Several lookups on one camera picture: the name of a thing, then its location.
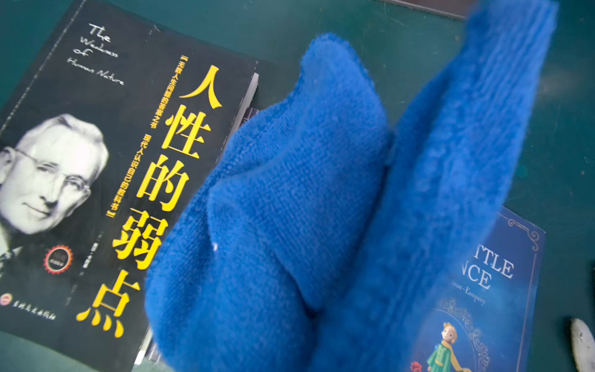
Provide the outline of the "blue little prince book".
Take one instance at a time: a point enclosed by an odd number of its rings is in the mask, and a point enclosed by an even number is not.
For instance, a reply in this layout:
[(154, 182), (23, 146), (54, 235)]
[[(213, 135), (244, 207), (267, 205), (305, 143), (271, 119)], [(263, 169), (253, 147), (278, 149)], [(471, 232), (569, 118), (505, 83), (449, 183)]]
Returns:
[(502, 209), (450, 275), (418, 333), (408, 371), (525, 371), (545, 232)]

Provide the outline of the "black portrait cover book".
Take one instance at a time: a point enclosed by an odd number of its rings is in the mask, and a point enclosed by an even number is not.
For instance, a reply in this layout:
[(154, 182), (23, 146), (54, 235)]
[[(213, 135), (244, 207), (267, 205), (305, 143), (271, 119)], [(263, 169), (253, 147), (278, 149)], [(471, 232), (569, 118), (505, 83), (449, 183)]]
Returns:
[(257, 85), (250, 57), (75, 2), (2, 110), (2, 331), (132, 370), (147, 271)]

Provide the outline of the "purple book yellow label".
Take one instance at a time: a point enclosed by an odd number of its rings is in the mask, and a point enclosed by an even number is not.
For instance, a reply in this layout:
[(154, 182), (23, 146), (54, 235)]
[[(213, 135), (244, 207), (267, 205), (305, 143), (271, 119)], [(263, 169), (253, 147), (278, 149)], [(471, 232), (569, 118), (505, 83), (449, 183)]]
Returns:
[[(238, 124), (237, 128), (235, 128), (235, 131), (237, 131), (238, 128), (240, 128), (243, 124), (252, 119), (259, 112), (260, 110), (258, 110), (258, 108), (249, 107), (245, 111), (244, 116)], [(163, 355), (159, 350), (158, 345), (156, 344), (156, 341), (153, 337), (153, 330), (148, 329), (145, 339), (141, 343), (139, 353), (136, 356), (133, 367), (140, 366), (143, 363), (159, 364), (162, 363), (162, 361)]]

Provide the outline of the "blue microfibre cloth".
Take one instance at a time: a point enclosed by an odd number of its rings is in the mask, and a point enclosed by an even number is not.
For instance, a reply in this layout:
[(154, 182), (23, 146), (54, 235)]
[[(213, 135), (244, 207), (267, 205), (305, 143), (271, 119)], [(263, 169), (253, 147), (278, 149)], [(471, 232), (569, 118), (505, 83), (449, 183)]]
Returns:
[(230, 139), (148, 272), (176, 371), (398, 371), (511, 188), (553, 1), (486, 1), (395, 126), (332, 33)]

